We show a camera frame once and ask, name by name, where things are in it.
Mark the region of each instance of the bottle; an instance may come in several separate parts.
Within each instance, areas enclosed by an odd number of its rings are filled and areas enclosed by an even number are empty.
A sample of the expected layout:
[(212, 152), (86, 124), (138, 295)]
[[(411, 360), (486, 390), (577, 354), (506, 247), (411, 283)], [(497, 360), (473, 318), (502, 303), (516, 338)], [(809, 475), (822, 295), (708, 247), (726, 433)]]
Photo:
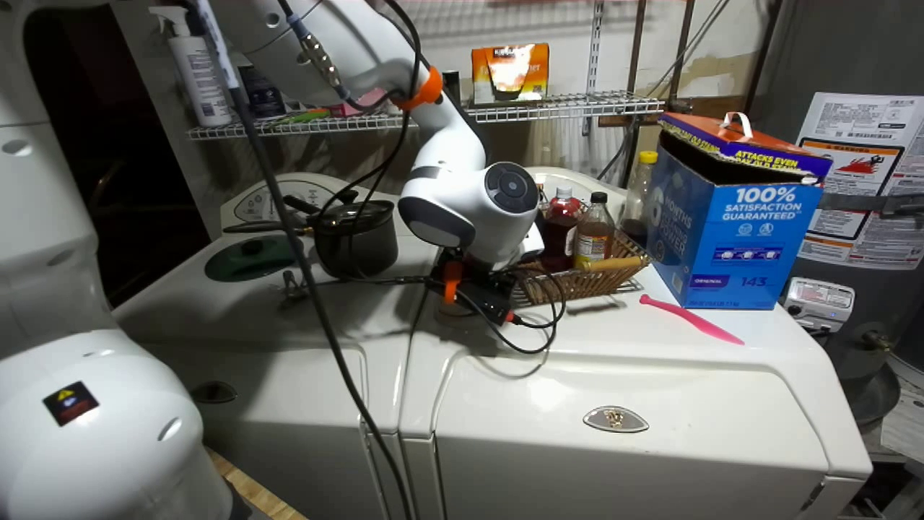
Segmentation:
[(642, 152), (636, 172), (630, 176), (626, 202), (617, 212), (617, 230), (636, 240), (637, 247), (648, 243), (648, 185), (653, 180), (653, 167), (659, 162), (656, 152)]
[(194, 111), (201, 128), (230, 124), (230, 108), (219, 81), (217, 65), (206, 37), (197, 37), (186, 24), (181, 7), (151, 7), (158, 17), (158, 30), (170, 35), (170, 52), (178, 66), (181, 85), (194, 98)]
[(611, 253), (614, 221), (606, 212), (606, 193), (594, 191), (588, 209), (577, 218), (575, 263), (577, 270), (591, 261), (606, 261)]
[(568, 234), (577, 225), (577, 214), (580, 214), (580, 199), (571, 196), (571, 191), (557, 188), (544, 212), (544, 225), (539, 225), (545, 240), (544, 266), (549, 271), (571, 270)]

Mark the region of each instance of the wire shelf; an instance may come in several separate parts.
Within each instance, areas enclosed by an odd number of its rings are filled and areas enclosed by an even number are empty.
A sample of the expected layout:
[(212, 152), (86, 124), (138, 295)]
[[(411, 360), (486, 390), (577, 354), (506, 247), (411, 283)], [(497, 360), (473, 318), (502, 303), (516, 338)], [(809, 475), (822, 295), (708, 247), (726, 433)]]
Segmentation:
[[(493, 108), (464, 108), (464, 114), (480, 124), (509, 124), (509, 121), (549, 121), (549, 118), (594, 118), (594, 117), (649, 117), (662, 114), (659, 98), (623, 98), (622, 92), (594, 97), (552, 97), (536, 105), (493, 105)], [(359, 131), (399, 131), (399, 114), (360, 114), (350, 118), (304, 118), (304, 117), (274, 117), (259, 118), (259, 136), (308, 136), (308, 133), (359, 133)], [(194, 143), (242, 139), (240, 124), (229, 128), (194, 128), (187, 131)]]

